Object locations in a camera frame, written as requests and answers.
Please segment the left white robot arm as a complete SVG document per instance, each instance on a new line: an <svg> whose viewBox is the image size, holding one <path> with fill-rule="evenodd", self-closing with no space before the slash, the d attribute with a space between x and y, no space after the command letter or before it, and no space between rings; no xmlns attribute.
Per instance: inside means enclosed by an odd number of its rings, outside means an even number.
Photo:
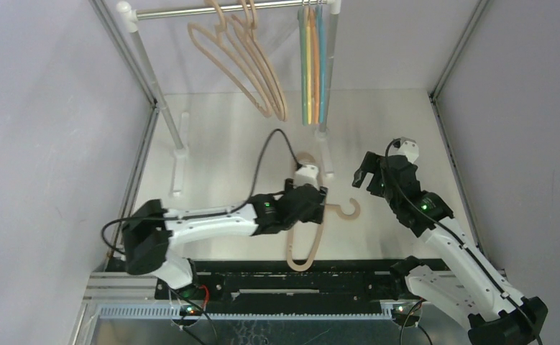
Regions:
<svg viewBox="0 0 560 345"><path fill-rule="evenodd" d="M163 208L159 199L146 202L121 228L125 271L153 275L184 300L199 291L196 268L179 248L184 244L221 236L278 234L296 223L322 224L328 189L285 181L279 195L257 194L242 206L195 213Z"/></svg>

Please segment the orange wire hanger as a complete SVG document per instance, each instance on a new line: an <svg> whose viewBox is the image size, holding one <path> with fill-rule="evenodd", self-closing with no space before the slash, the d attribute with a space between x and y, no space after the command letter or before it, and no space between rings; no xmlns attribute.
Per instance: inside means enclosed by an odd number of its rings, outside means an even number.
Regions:
<svg viewBox="0 0 560 345"><path fill-rule="evenodd" d="M320 122L321 110L321 92L320 92L320 48L317 27L317 9L314 6L309 7L309 26L311 37L311 63L312 63L312 93L313 93L313 124Z"/></svg>

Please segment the yellow wire hanger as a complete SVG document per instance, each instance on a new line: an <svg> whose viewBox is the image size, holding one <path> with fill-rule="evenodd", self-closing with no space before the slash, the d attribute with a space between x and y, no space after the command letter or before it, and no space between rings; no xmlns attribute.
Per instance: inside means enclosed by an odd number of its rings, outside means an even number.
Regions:
<svg viewBox="0 0 560 345"><path fill-rule="evenodd" d="M306 86L307 86L307 118L308 124L313 124L313 68L312 68L312 43L311 43L311 15L307 6L303 10L303 20L306 33Z"/></svg>

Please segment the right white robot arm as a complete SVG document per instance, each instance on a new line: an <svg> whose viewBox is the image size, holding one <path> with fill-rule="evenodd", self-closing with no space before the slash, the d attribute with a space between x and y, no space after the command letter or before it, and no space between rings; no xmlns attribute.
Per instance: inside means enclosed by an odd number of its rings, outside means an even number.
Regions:
<svg viewBox="0 0 560 345"><path fill-rule="evenodd" d="M399 223L432 248L456 278L443 282L422 260L409 256L393 267L393 295L432 303L467 331L471 344L540 344L546 304L524 296L490 264L446 202L421 188L417 169L405 155L367 152L352 182L358 188L372 174L367 191L384 198Z"/></svg>

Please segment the beige plastic hanger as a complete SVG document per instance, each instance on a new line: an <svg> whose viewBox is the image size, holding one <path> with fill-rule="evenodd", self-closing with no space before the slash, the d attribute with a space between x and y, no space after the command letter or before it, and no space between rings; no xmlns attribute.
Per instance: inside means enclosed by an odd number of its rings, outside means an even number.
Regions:
<svg viewBox="0 0 560 345"><path fill-rule="evenodd" d="M319 172L320 169L316 164L316 159L314 158L314 156L307 152L299 152L296 155L296 158L299 163L304 163L307 166L312 165L314 167L316 171L316 186L321 187L323 179L320 176L320 172ZM354 210L351 213L344 212L339 204L327 203L325 209L330 209L330 212L334 212L340 219L343 219L345 221L354 221L358 219L361 214L361 206L359 202L354 198L350 198L349 203L354 207ZM295 262L293 258L293 241L294 241L295 231L294 228L288 230L286 247L285 247L285 256L286 256L286 263L291 270L295 272L305 272L313 265L316 259L318 249L321 244L323 233L324 233L324 225L319 224L316 228L316 234L310 252L308 253L305 262L302 264L298 264L297 262Z"/></svg>
<svg viewBox="0 0 560 345"><path fill-rule="evenodd" d="M248 1L238 1L239 9L243 11L244 16L238 17L232 14L227 22L232 28L232 33L227 37L231 43L231 46L237 52L239 59L243 65L242 72L247 77L251 86L254 87L258 97L248 90L244 94L250 99L257 110L266 118L271 116L276 116L275 112L272 110L270 101L267 99L267 91L264 90L265 84L262 76L259 73L257 65L255 64L251 53L253 52L252 47L247 42L246 36L246 23L249 17L249 5Z"/></svg>
<svg viewBox="0 0 560 345"><path fill-rule="evenodd" d="M255 97L258 97L254 87L250 85L247 77L243 74L241 60L227 37L232 33L232 28L227 22L230 16L225 15L224 10L221 9L221 5L217 1L205 1L204 4L212 7L214 14L217 16L217 22L214 24L213 29L207 29L196 22L188 23L187 30L191 42L239 91L244 94L248 90Z"/></svg>
<svg viewBox="0 0 560 345"><path fill-rule="evenodd" d="M246 36L247 42L253 49L251 56L253 57L259 73L263 78L265 84L264 90L267 91L267 99L270 101L272 110L275 112L276 117L280 121L286 122L288 116L284 91L279 78L274 71L272 63L270 62L267 54L261 48L256 37L258 16L255 8L255 2L248 1L247 4L249 5L249 17L246 23Z"/></svg>

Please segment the blue wire hanger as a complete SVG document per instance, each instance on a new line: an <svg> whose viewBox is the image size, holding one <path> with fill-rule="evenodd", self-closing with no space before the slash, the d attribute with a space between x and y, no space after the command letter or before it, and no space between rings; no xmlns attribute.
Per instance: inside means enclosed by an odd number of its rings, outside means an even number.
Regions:
<svg viewBox="0 0 560 345"><path fill-rule="evenodd" d="M317 124L321 124L322 121L324 120L325 115L323 114L325 109L326 109L326 58L327 58L327 53L326 53L326 28L325 28L325 23L324 23L324 19L323 19L323 6L321 4L318 4L315 8L315 14L316 14L316 30L317 30L317 34L318 34L318 52L319 52L319 67L318 67L318 71L319 71L319 85L318 85L318 90L319 90L319 102L318 102L318 117L316 120Z"/></svg>

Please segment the green wire hanger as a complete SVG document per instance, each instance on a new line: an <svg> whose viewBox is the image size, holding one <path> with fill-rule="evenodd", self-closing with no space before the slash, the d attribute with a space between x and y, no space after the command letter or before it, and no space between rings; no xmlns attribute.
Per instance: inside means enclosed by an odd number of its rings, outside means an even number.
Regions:
<svg viewBox="0 0 560 345"><path fill-rule="evenodd" d="M298 30L299 30L299 45L300 45L300 86L301 86L301 116L302 124L308 124L308 108L307 108L307 67L306 67L306 25L304 7L301 6L298 10Z"/></svg>

